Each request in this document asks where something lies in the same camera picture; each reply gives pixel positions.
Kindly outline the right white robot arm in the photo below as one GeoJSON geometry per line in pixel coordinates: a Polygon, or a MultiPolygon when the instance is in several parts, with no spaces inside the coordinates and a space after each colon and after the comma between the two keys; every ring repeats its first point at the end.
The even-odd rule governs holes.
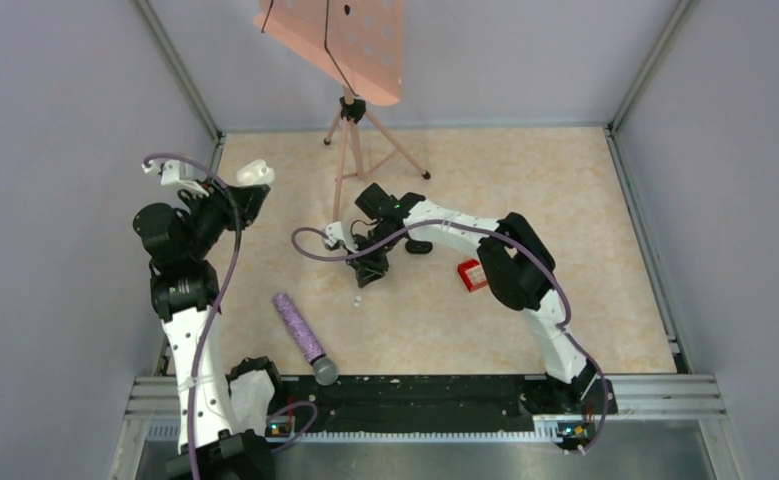
{"type": "Polygon", "coordinates": [[[325,230],[325,244],[349,253],[347,262],[359,287],[386,275],[387,255],[400,240],[410,250],[453,248],[476,260],[495,299],[528,323],[543,355],[554,404],[577,412],[591,400],[598,370],[571,334],[572,309],[554,276],[556,262],[522,215],[473,216],[417,193],[396,198],[376,183],[355,204],[370,219],[370,230],[356,234],[335,222],[325,230]]]}

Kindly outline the purple glitter microphone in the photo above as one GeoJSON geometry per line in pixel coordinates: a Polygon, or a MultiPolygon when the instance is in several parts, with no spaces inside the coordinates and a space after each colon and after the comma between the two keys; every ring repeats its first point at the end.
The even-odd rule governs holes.
{"type": "Polygon", "coordinates": [[[338,367],[327,355],[292,298],[286,293],[277,293],[272,298],[272,304],[305,361],[311,367],[315,381],[320,386],[334,384],[339,377],[338,367]]]}

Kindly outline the pink music stand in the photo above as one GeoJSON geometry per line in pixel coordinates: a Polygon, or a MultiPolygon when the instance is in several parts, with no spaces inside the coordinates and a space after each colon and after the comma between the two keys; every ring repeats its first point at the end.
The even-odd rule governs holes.
{"type": "Polygon", "coordinates": [[[403,1],[260,1],[254,24],[260,31],[337,81],[343,93],[323,142],[341,132],[334,179],[332,220],[340,219],[343,183],[365,179],[395,155],[403,156],[425,180],[430,171],[369,110],[401,100],[403,86],[403,1]],[[359,123],[370,122],[393,146],[366,168],[359,123]]]}

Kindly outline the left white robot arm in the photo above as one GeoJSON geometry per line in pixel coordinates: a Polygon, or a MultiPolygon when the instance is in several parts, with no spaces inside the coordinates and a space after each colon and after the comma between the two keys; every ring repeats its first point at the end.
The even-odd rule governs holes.
{"type": "Polygon", "coordinates": [[[150,261],[150,291],[172,352],[180,430],[178,454],[166,463],[170,479],[272,479],[273,454],[265,438],[268,413],[284,404],[285,386],[265,357],[226,373],[220,355],[220,281],[206,256],[226,230],[241,234],[257,218],[267,185],[179,192],[183,208],[143,207],[132,227],[150,261]]]}

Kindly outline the red plastic block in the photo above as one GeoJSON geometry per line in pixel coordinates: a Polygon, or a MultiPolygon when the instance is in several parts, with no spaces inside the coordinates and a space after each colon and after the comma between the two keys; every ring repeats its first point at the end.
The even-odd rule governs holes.
{"type": "Polygon", "coordinates": [[[458,264],[458,276],[466,290],[471,293],[488,285],[481,263],[476,259],[468,259],[458,264]]]}

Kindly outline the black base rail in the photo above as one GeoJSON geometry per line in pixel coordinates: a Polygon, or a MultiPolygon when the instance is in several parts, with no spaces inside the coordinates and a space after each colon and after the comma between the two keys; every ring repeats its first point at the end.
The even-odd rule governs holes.
{"type": "Polygon", "coordinates": [[[272,403],[296,401],[296,426],[313,419],[320,439],[395,437],[466,440],[542,434],[556,440],[618,411],[611,382],[593,379],[581,393],[545,375],[342,375],[330,386],[311,376],[288,376],[272,403]]]}

